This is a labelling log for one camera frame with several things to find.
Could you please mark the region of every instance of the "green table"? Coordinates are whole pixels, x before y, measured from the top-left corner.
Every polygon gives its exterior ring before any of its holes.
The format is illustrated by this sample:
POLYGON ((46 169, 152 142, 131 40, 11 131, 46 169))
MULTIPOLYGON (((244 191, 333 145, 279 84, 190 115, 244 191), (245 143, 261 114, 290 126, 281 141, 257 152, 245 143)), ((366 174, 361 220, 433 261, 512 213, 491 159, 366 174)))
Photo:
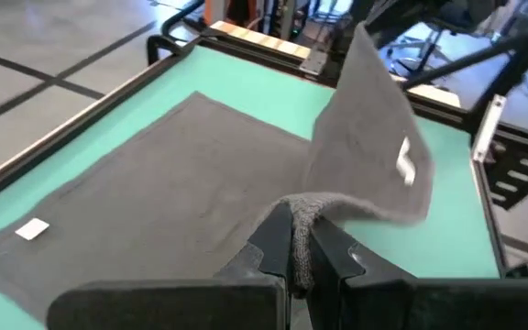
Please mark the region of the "green table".
MULTIPOLYGON (((311 137, 314 120, 333 92, 196 46, 185 59, 4 188, 0 192, 0 229, 193 91, 303 138, 311 137)), ((422 118, 418 123, 436 166, 428 218, 413 226, 352 220, 346 224, 346 231, 417 277, 498 278, 487 220, 470 166, 468 133, 422 118)), ((43 325, 0 293, 0 329, 38 328, 43 325)))

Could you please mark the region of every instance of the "chair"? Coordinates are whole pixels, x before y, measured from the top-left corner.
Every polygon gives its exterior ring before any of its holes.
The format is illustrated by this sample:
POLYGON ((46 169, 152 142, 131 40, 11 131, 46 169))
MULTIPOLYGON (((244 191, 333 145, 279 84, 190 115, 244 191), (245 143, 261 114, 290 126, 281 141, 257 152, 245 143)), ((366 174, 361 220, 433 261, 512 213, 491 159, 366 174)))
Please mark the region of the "chair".
POLYGON ((441 51, 437 45, 439 39, 446 30, 453 36, 457 33, 473 34, 481 21, 489 17, 499 6, 504 6, 506 0, 454 0, 442 6, 438 15, 426 22, 432 30, 426 40, 403 37, 402 42, 389 45, 387 56, 391 56, 395 49, 420 49, 418 58, 402 58, 395 60, 390 70, 400 76, 409 77, 423 70, 431 69, 427 62, 432 55, 450 62, 451 60, 441 51))

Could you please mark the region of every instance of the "concrete floor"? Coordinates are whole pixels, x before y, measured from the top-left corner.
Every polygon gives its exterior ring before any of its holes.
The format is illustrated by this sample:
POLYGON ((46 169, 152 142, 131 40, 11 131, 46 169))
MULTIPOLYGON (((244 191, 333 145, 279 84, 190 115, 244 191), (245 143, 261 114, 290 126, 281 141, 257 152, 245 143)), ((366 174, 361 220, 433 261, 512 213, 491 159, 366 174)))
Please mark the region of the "concrete floor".
MULTIPOLYGON (((185 0, 0 1, 0 164, 68 117, 146 67, 145 38, 185 0)), ((409 33, 424 38, 419 25, 409 33)), ((191 35, 182 28, 179 37, 191 35)), ((444 35, 442 51, 457 59, 488 45, 486 39, 444 35)), ((397 56, 415 56, 400 50, 397 56)), ((504 58, 442 80, 464 107, 476 101, 504 58)), ((503 120, 528 129, 528 88, 516 88, 503 120)), ((510 212, 497 209, 512 237, 511 262, 528 259, 528 199, 510 212)))

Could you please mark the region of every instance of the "metal bracket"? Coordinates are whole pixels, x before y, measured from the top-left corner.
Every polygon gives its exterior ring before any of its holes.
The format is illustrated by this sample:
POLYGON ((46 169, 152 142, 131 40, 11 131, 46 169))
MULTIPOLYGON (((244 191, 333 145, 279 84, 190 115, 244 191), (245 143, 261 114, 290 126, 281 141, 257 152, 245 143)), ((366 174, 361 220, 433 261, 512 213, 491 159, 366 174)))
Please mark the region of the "metal bracket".
POLYGON ((323 71, 326 63, 327 53, 320 50, 311 49, 309 56, 307 56, 307 58, 304 59, 304 61, 299 66, 299 70, 314 76, 318 76, 323 71))
POLYGON ((501 95, 494 95, 492 102, 488 105, 482 124, 476 134, 474 148, 472 149, 472 159, 480 163, 484 162, 488 153, 490 143, 494 137, 496 126, 501 120, 502 110, 506 104, 506 97, 501 95))

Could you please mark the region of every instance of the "wooden edge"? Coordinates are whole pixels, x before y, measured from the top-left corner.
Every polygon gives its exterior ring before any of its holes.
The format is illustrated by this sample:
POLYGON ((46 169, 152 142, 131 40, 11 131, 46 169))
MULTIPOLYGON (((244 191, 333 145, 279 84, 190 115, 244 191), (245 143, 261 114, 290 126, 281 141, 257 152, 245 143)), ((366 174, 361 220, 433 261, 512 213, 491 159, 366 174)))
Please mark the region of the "wooden edge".
MULTIPOLYGON (((309 52, 311 51, 310 49, 303 47, 301 45, 297 45, 295 43, 281 40, 278 38, 274 38, 271 36, 267 36, 265 34, 252 31, 252 30, 248 30, 243 27, 238 27, 233 24, 226 23, 224 21, 218 21, 212 24, 211 28, 220 30, 236 38, 243 39, 249 42, 253 42, 261 46, 272 48, 274 50, 278 50, 278 51, 281 51, 287 54, 291 54, 293 56, 296 56, 302 59, 305 59, 309 55, 309 52)), ((392 79, 396 81, 404 80, 404 78, 399 77, 394 74, 391 74, 391 76, 392 76, 392 79)), ((420 86, 412 88, 411 90, 409 90, 409 92, 436 100, 441 103, 445 103, 447 105, 461 107, 461 104, 459 102, 459 97, 457 96, 457 94, 447 92, 447 91, 442 91, 430 85, 420 85, 420 86)))

